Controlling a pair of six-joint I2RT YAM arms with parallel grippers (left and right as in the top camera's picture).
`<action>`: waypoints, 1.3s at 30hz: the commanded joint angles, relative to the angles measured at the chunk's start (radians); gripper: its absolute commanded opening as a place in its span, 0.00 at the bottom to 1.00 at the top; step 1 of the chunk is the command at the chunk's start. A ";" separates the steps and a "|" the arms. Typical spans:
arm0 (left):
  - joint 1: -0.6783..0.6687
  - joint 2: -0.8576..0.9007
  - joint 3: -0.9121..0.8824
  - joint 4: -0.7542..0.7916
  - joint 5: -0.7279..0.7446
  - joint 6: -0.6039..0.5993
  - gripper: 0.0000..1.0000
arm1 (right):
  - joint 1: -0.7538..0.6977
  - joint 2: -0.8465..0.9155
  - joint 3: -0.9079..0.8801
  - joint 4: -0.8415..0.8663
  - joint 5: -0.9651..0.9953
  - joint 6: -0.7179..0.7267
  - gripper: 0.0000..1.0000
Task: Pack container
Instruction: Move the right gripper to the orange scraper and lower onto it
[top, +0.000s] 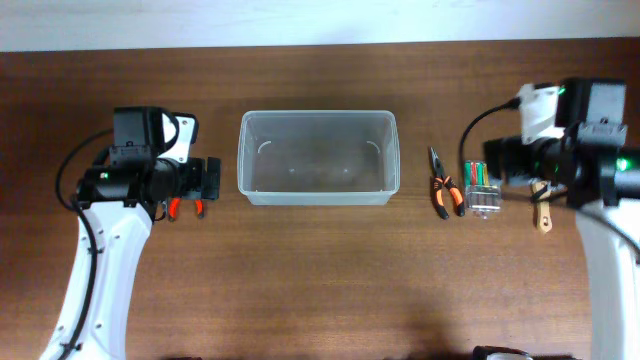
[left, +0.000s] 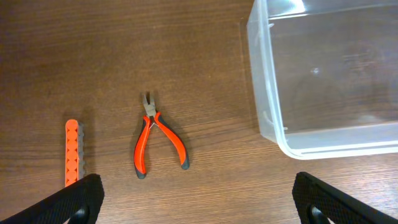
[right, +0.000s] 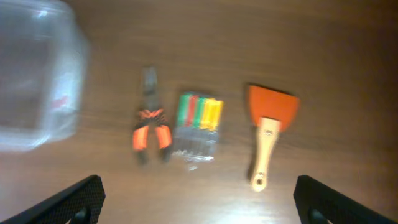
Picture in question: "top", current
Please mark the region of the screwdriver set clear case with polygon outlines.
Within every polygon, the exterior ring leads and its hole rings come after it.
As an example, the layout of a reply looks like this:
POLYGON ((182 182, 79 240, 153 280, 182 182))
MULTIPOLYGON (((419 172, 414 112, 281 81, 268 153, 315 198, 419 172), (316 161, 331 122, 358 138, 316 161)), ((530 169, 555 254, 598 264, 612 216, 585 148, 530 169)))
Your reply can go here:
POLYGON ((494 184, 488 173, 485 162, 467 160, 464 170, 465 207, 474 216, 488 219, 501 211, 502 194, 499 186, 494 184))

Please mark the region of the orange scraper wooden handle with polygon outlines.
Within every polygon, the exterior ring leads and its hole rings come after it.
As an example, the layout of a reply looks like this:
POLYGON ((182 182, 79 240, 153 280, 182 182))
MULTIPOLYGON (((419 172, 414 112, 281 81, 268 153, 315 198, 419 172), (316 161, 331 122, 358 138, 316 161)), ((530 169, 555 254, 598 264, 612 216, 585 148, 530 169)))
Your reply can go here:
POLYGON ((548 183, 545 181, 535 182, 531 185, 532 198, 536 201, 534 204, 534 224, 536 229, 542 234, 547 234, 553 227, 550 215, 550 207, 548 202, 542 202, 542 199, 551 194, 548 183))

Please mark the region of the orange black needle-nose pliers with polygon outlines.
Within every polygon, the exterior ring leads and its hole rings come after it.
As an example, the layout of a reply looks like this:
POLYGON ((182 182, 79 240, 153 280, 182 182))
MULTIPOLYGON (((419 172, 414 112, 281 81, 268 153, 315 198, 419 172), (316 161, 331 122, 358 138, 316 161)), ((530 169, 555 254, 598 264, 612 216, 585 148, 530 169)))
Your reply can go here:
POLYGON ((453 199, 455 214, 459 217, 465 215, 464 197, 454 183, 453 179, 445 172, 440 157, 433 147, 429 148, 431 167, 433 170, 433 178, 431 182, 431 199, 434 209, 438 216, 446 220, 449 218, 449 213, 444 206, 443 190, 446 189, 453 199))

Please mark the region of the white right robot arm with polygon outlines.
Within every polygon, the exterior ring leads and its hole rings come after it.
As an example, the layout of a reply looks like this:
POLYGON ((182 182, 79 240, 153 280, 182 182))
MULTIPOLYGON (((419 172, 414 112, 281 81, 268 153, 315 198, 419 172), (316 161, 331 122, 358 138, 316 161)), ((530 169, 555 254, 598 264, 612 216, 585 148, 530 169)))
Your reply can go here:
POLYGON ((639 150, 626 143, 625 97, 618 79, 525 84, 509 104, 520 135, 484 144, 498 183, 565 189, 587 263, 594 359, 639 356, 639 150))

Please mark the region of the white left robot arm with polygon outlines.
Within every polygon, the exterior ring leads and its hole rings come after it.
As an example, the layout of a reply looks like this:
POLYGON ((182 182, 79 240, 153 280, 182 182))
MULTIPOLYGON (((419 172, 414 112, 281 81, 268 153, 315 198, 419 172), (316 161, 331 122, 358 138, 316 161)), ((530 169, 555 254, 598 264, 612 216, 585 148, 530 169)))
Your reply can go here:
POLYGON ((62 203, 78 219, 69 283, 44 359, 123 359, 137 266, 153 225, 182 201, 203 217, 219 197, 221 162, 194 158, 199 122, 162 107, 115 109, 103 148, 62 203))

